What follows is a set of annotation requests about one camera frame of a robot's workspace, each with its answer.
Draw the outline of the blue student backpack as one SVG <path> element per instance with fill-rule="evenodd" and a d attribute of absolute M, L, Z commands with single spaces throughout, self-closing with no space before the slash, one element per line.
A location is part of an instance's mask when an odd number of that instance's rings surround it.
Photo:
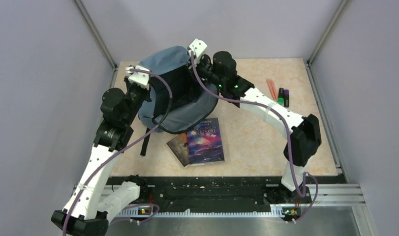
<path fill-rule="evenodd" d="M 204 91 L 189 71 L 190 56 L 186 48 L 173 46 L 145 58 L 138 64 L 161 76 L 172 91 L 172 105 L 168 105 L 166 86 L 156 77 L 150 78 L 150 100 L 144 101 L 138 118 L 157 132 L 181 134 L 206 118 L 216 107 L 218 99 Z"/>

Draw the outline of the blue cover Crusoe book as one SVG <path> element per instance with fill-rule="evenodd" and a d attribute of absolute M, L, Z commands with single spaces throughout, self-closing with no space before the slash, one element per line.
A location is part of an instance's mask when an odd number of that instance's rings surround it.
<path fill-rule="evenodd" d="M 217 118 L 206 118 L 187 131 L 187 147 L 191 166 L 222 163 L 225 161 Z"/>

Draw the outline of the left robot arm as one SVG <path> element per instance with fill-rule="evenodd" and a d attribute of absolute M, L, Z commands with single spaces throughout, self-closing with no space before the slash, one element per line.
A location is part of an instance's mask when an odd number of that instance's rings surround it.
<path fill-rule="evenodd" d="M 148 189 L 139 179 L 121 184 L 106 198 L 102 194 L 115 163 L 127 149 L 131 124 L 150 97 L 148 82 L 125 78 L 126 90 L 110 88 L 102 96 L 100 123 L 91 154 L 70 200 L 52 214 L 51 221 L 64 236 L 103 236 L 114 218 L 131 202 L 143 203 Z"/>

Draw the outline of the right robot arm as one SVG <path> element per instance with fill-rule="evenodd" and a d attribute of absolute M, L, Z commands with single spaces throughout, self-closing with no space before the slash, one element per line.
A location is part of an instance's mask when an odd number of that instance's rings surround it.
<path fill-rule="evenodd" d="M 305 117 L 294 113 L 265 96 L 237 74 L 236 61 L 229 52 L 217 52 L 213 61 L 193 50 L 187 54 L 190 68 L 206 93 L 260 117 L 287 140 L 283 154 L 288 163 L 279 196 L 286 203 L 305 196 L 306 177 L 310 175 L 305 167 L 322 143 L 319 119 L 313 114 Z"/>

